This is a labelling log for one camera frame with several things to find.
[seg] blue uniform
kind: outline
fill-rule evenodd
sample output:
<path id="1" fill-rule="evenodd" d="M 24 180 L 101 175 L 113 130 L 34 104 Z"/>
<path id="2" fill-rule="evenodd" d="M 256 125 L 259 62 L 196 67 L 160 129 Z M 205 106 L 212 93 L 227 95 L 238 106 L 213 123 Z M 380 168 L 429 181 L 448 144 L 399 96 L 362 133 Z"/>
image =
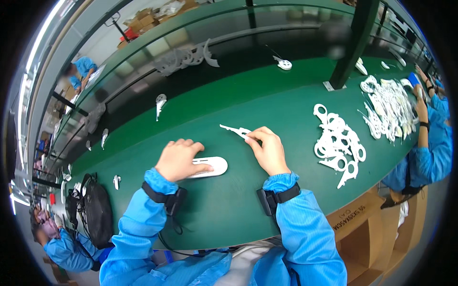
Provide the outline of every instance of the blue uniform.
<path id="1" fill-rule="evenodd" d="M 414 146 L 409 152 L 410 185 L 420 187 L 444 179 L 452 170 L 452 128 L 446 119 L 428 105 L 428 148 Z M 404 158 L 383 180 L 382 183 L 393 191 L 405 188 L 407 159 Z"/>
<path id="2" fill-rule="evenodd" d="M 79 234 L 79 242 L 97 260 L 104 251 L 92 245 L 89 238 Z M 60 239 L 53 238 L 45 246 L 44 251 L 58 266 L 71 272 L 84 272 L 92 268 L 94 262 L 87 257 L 86 252 L 75 245 L 71 235 L 63 228 L 60 229 Z"/>
<path id="3" fill-rule="evenodd" d="M 97 65 L 88 57 L 81 57 L 73 64 L 83 78 L 87 76 L 90 69 L 94 69 L 94 71 L 97 70 Z M 81 81 L 76 76 L 70 76 L 69 80 L 74 89 L 81 86 Z"/>
<path id="4" fill-rule="evenodd" d="M 440 99 L 437 94 L 434 94 L 434 96 L 431 97 L 431 104 L 432 107 L 439 113 L 439 115 L 446 119 L 450 118 L 450 110 L 448 109 L 447 97 Z"/>
<path id="5" fill-rule="evenodd" d="M 263 188 L 282 192 L 298 179 L 294 173 L 271 176 Z M 163 194 L 174 194 L 178 188 L 154 168 L 145 173 L 145 181 Z M 164 205 L 152 201 L 143 189 L 136 191 L 119 220 L 119 235 L 112 237 L 115 248 L 102 264 L 100 284 L 210 286 L 228 272 L 232 254 L 220 252 L 203 258 L 188 257 L 155 269 L 151 247 L 165 221 Z M 303 286 L 347 285 L 347 270 L 337 253 L 334 231 L 311 191 L 303 189 L 297 197 L 279 204 L 277 222 L 284 247 L 274 247 L 258 260 L 248 285 L 295 285 L 296 278 L 288 273 L 290 268 L 299 274 Z"/>

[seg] white glove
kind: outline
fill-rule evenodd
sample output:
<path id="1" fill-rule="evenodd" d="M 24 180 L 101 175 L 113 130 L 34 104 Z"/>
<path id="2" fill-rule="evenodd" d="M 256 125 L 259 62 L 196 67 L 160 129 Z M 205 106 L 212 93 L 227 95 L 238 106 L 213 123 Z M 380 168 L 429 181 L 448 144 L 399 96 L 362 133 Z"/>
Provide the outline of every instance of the white glove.
<path id="1" fill-rule="evenodd" d="M 61 227 L 61 226 L 64 225 L 64 224 L 62 223 L 62 219 L 61 219 L 60 216 L 58 216 L 58 215 L 54 215 L 54 221 L 55 221 L 57 227 Z"/>

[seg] elastic cuff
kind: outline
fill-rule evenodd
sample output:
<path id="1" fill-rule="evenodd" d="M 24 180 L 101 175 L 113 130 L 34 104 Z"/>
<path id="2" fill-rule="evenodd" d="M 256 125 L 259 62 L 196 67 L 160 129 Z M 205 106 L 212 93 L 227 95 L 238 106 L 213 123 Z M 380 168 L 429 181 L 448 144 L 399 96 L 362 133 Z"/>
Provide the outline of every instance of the elastic cuff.
<path id="1" fill-rule="evenodd" d="M 266 191 L 273 191 L 274 193 L 284 192 L 292 188 L 297 180 L 299 180 L 299 176 L 294 172 L 291 172 L 291 174 L 278 174 L 270 176 L 264 182 L 262 188 Z"/>
<path id="2" fill-rule="evenodd" d="M 175 194 L 178 185 L 167 181 L 155 168 L 145 172 L 145 182 L 156 192 L 162 194 Z"/>

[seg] wrist device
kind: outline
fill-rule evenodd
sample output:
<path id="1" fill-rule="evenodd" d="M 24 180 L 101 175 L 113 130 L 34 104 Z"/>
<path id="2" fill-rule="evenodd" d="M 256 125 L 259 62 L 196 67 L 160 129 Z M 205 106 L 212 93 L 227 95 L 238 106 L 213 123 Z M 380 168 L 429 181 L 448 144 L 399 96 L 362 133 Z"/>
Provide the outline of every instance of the wrist device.
<path id="1" fill-rule="evenodd" d="M 420 127 L 425 126 L 428 129 L 429 132 L 429 122 L 420 122 Z"/>
<path id="2" fill-rule="evenodd" d="M 296 182 L 292 188 L 277 194 L 273 191 L 264 189 L 259 189 L 256 192 L 266 215 L 275 216 L 277 204 L 282 204 L 298 196 L 300 193 L 300 187 Z"/>
<path id="3" fill-rule="evenodd" d="M 158 204 L 164 204 L 165 212 L 168 216 L 174 216 L 178 212 L 188 193 L 188 190 L 180 187 L 178 187 L 175 194 L 158 193 L 147 182 L 143 182 L 142 189 L 150 199 Z"/>

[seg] pile of white plastic parts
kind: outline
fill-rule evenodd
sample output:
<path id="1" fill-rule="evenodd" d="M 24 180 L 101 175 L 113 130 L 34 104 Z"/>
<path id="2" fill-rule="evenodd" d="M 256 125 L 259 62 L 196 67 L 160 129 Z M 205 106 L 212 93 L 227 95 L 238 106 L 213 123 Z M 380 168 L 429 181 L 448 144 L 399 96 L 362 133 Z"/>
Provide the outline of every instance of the pile of white plastic parts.
<path id="1" fill-rule="evenodd" d="M 383 134 L 394 143 L 396 137 L 405 140 L 407 135 L 416 131 L 418 118 L 415 118 L 403 85 L 410 85 L 410 82 L 404 79 L 401 82 L 380 79 L 379 84 L 373 76 L 361 82 L 360 87 L 368 94 L 372 105 L 364 102 L 367 116 L 358 111 L 363 114 L 364 121 L 375 139 L 380 139 Z"/>
<path id="2" fill-rule="evenodd" d="M 324 113 L 320 113 L 319 108 L 323 108 Z M 337 186 L 339 189 L 345 185 L 348 179 L 356 179 L 358 162 L 364 162 L 366 159 L 366 150 L 359 143 L 360 139 L 356 132 L 345 124 L 345 121 L 338 114 L 327 113 L 326 107 L 322 104 L 315 105 L 313 114 L 321 120 L 322 124 L 319 126 L 323 129 L 321 138 L 315 144 L 316 156 L 324 159 L 318 163 L 343 172 Z M 353 160 L 348 162 L 345 154 L 352 155 Z M 344 162 L 343 167 L 339 167 L 338 163 L 340 161 Z M 350 165 L 353 166 L 352 172 L 349 171 Z"/>

